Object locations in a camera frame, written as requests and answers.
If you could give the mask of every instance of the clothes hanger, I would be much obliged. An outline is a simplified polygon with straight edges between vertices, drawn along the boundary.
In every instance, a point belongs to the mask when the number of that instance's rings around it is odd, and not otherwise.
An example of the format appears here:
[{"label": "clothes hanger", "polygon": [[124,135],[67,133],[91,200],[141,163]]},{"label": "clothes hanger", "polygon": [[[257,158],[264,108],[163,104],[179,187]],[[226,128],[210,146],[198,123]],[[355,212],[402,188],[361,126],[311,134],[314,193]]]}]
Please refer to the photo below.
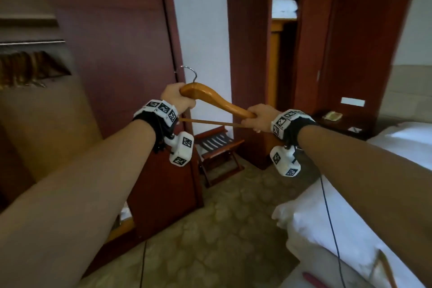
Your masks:
[{"label": "clothes hanger", "polygon": [[[193,79],[192,83],[188,83],[180,88],[180,94],[184,97],[188,97],[191,99],[200,99],[202,101],[205,101],[206,103],[209,103],[213,106],[216,106],[222,110],[225,110],[232,115],[238,116],[242,119],[253,119],[256,117],[255,113],[252,113],[248,110],[245,110],[241,107],[238,107],[234,104],[231,104],[230,102],[223,99],[216,91],[214,91],[212,88],[206,86],[205,84],[195,82],[195,80],[198,77],[198,74],[190,67],[188,66],[181,66],[183,68],[188,68],[192,70],[195,73],[195,78]],[[203,120],[190,120],[193,121],[199,121],[198,123],[209,123],[212,121],[203,121]],[[213,122],[209,124],[220,124],[222,122]],[[224,125],[227,126],[238,126],[234,125],[236,123],[224,123]]]}]

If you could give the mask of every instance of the patterned carpet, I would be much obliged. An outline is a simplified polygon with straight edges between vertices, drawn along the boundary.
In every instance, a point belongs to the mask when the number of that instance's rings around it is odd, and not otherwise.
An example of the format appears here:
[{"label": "patterned carpet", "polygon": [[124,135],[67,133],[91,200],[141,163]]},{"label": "patterned carpet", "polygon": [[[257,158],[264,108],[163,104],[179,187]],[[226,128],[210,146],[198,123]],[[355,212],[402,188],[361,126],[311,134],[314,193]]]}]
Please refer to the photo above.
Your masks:
[{"label": "patterned carpet", "polygon": [[[319,176],[304,154],[298,159],[302,171],[295,178],[280,176],[274,166],[261,171],[240,160],[245,170],[204,190],[204,208],[147,241],[142,287],[278,287],[298,260],[271,214]],[[84,278],[80,288],[138,288],[143,252],[144,243]]]}]

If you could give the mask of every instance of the sliding closet door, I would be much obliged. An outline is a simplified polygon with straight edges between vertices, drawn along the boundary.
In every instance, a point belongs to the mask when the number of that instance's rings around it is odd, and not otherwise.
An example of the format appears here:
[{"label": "sliding closet door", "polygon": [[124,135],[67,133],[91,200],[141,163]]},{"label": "sliding closet door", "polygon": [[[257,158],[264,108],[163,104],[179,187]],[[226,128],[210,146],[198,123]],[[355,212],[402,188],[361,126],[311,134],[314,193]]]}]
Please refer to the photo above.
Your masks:
[{"label": "sliding closet door", "polygon": [[[163,0],[51,1],[103,137],[176,81]],[[151,154],[128,199],[144,237],[197,207],[192,165],[168,159]]]}]

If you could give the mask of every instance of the black wrist strap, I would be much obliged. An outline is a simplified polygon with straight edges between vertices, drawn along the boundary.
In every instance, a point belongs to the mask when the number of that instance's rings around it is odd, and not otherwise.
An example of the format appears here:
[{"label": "black wrist strap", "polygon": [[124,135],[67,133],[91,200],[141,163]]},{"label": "black wrist strap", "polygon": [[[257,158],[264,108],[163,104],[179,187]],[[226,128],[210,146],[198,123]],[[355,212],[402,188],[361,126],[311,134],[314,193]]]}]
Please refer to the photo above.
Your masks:
[{"label": "black wrist strap", "polygon": [[159,151],[164,150],[165,143],[163,138],[165,135],[164,135],[164,129],[162,127],[163,120],[153,112],[141,112],[137,114],[132,121],[135,121],[137,119],[147,122],[155,131],[156,142],[153,146],[153,151],[157,153]]},{"label": "black wrist strap", "polygon": [[311,119],[307,119],[304,117],[299,117],[289,124],[289,126],[283,132],[283,141],[286,145],[294,145],[295,147],[299,146],[298,136],[299,132],[305,126],[318,126],[318,124]]}]

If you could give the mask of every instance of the person's left hand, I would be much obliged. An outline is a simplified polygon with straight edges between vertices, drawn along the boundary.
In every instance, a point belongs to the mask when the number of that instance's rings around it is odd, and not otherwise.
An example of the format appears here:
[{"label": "person's left hand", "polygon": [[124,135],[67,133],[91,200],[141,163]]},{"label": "person's left hand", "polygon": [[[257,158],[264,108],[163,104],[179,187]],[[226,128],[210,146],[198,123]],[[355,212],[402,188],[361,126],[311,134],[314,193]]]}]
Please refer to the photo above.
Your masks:
[{"label": "person's left hand", "polygon": [[161,95],[162,100],[165,100],[176,107],[178,114],[183,113],[188,108],[194,108],[197,104],[196,100],[183,97],[180,94],[180,88],[184,85],[185,83],[183,82],[169,84]]}]

